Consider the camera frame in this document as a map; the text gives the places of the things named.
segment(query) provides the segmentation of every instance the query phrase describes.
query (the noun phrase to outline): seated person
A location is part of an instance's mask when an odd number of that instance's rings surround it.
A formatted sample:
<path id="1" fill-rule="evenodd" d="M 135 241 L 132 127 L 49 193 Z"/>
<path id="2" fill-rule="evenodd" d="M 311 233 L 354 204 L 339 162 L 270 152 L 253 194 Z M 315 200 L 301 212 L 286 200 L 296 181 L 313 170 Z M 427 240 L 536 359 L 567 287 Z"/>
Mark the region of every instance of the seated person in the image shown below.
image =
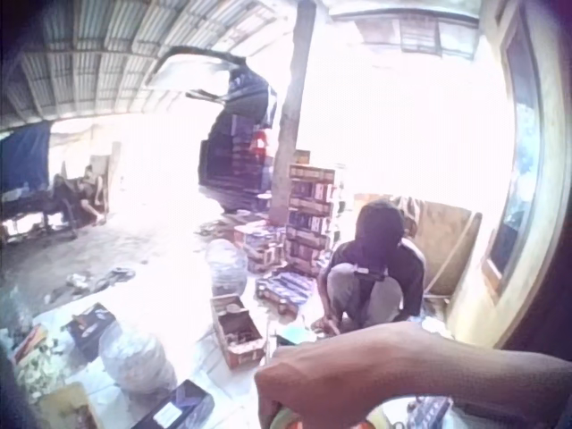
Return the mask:
<path id="1" fill-rule="evenodd" d="M 86 167 L 83 178 L 78 182 L 78 198 L 81 208 L 95 217 L 93 221 L 94 225 L 101 224 L 105 221 L 105 216 L 96 210 L 97 207 L 101 211 L 105 211 L 103 184 L 103 179 L 101 176 L 93 173 L 93 167 L 91 165 Z"/>
<path id="2" fill-rule="evenodd" d="M 318 276 L 324 316 L 314 328 L 336 332 L 344 313 L 359 328 L 419 315 L 425 259 L 404 232 L 403 216 L 391 203 L 380 199 L 362 208 L 356 238 L 341 244 Z M 357 267 L 368 273 L 357 275 Z"/>

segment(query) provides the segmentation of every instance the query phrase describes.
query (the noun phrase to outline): plastic bag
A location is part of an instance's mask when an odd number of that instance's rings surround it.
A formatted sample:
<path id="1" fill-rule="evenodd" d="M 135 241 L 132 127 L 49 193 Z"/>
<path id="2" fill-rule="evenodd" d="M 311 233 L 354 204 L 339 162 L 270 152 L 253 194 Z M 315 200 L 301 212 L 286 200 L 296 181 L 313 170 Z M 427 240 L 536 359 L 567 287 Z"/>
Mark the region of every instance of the plastic bag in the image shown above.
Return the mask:
<path id="1" fill-rule="evenodd" d="M 211 272 L 213 296 L 242 295 L 248 279 L 248 259 L 242 249 L 228 240 L 213 240 L 206 248 L 205 258 Z"/>
<path id="2" fill-rule="evenodd" d="M 109 326 L 99 339 L 99 356 L 107 373 L 125 391 L 152 394 L 176 385 L 163 344 L 130 326 Z"/>

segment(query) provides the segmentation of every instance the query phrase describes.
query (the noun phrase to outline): gray pants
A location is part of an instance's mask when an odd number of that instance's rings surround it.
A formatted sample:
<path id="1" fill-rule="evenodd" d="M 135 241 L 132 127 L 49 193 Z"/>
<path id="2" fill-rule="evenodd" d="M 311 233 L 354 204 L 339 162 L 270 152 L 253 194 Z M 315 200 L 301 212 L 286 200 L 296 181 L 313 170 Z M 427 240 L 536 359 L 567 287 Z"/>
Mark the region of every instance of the gray pants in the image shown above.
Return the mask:
<path id="1" fill-rule="evenodd" d="M 403 298 L 400 284 L 391 277 L 375 282 L 369 299 L 362 302 L 354 265 L 336 265 L 327 279 L 328 297 L 333 313 L 346 313 L 360 328 L 391 322 L 400 311 Z"/>

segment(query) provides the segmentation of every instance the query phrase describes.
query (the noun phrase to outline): person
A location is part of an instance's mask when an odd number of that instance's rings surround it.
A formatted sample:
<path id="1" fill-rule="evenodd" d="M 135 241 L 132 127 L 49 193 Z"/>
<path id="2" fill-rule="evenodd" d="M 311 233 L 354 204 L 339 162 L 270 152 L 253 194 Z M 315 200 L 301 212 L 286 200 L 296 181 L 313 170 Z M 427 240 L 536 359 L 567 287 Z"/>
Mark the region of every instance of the person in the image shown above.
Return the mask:
<path id="1" fill-rule="evenodd" d="M 93 167 L 88 165 L 83 178 L 78 182 L 78 191 L 81 208 L 95 219 L 93 224 L 99 225 L 105 221 L 105 216 L 96 210 L 96 207 L 105 211 L 103 203 L 103 179 L 93 173 Z"/>
<path id="2" fill-rule="evenodd" d="M 403 238 L 404 232 L 403 216 L 389 201 L 376 200 L 362 208 L 355 239 L 338 246 L 318 276 L 324 316 L 314 323 L 315 329 L 337 332 L 344 313 L 358 328 L 420 314 L 425 258 Z M 359 275 L 358 267 L 369 273 Z"/>
<path id="3" fill-rule="evenodd" d="M 347 429 L 404 396 L 451 397 L 550 427 L 566 410 L 572 425 L 572 363 L 555 357 L 482 349 L 411 322 L 277 351 L 255 375 L 262 429 L 281 407 L 305 429 Z"/>

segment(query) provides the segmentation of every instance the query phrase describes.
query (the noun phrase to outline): wooden post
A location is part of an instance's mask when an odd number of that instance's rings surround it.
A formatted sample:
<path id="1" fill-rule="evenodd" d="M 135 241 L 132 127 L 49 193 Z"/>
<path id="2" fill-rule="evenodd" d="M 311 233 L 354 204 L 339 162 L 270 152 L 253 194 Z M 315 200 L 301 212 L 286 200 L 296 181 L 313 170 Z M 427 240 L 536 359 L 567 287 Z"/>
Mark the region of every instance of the wooden post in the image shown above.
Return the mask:
<path id="1" fill-rule="evenodd" d="M 274 159 L 272 201 L 269 212 L 269 221 L 274 225 L 284 225 L 288 221 L 289 167 L 296 151 L 307 62 L 315 23 L 316 4 L 311 0 L 301 0 L 298 3 L 293 33 L 294 51 L 290 63 L 290 85 L 282 107 L 278 150 Z"/>

